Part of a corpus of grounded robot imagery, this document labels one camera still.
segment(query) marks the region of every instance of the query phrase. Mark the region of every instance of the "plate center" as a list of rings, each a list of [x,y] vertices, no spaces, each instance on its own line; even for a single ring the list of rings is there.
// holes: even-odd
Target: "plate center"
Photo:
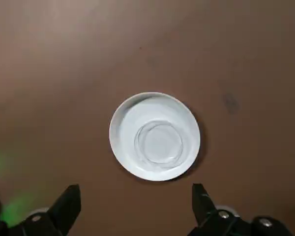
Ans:
[[[181,155],[182,141],[176,129],[167,122],[145,125],[139,137],[143,155],[154,163],[170,163]]]

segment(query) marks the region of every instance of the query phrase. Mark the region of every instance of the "brown surface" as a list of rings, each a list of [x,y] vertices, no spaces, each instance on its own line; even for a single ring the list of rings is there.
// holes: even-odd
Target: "brown surface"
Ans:
[[[202,162],[176,181],[137,179],[111,152],[114,110],[142,91],[204,129]],[[295,233],[295,0],[0,0],[0,153],[5,204],[81,185],[70,235],[186,235],[194,182]]]

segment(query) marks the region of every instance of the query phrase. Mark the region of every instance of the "white saucer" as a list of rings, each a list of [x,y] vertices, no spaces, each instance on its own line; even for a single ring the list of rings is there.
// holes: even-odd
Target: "white saucer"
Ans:
[[[118,162],[137,177],[164,181],[180,176],[196,160],[200,131],[190,110],[159,92],[125,100],[115,111],[109,139]]]

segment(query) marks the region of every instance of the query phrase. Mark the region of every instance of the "metal screw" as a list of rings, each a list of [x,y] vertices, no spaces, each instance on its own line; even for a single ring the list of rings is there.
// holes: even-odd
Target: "metal screw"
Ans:
[[[41,218],[40,215],[36,215],[31,220],[34,221],[34,222],[36,222],[36,221],[40,220],[40,218]]]
[[[220,211],[218,214],[224,219],[227,219],[230,216],[226,211]]]
[[[263,224],[266,227],[271,227],[272,226],[271,221],[269,221],[268,219],[265,219],[265,218],[260,219],[260,223]]]

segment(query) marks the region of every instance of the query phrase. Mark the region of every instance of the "screw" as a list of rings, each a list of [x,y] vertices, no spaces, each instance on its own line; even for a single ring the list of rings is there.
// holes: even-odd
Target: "screw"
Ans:
[[[266,227],[271,227],[272,226],[271,221],[269,221],[268,219],[262,218],[259,221],[260,221],[261,224],[263,224]]]
[[[36,222],[36,221],[40,220],[40,218],[41,218],[40,215],[36,215],[31,220],[34,221],[34,222]]]
[[[218,214],[224,219],[227,219],[230,216],[226,211],[220,211]]]

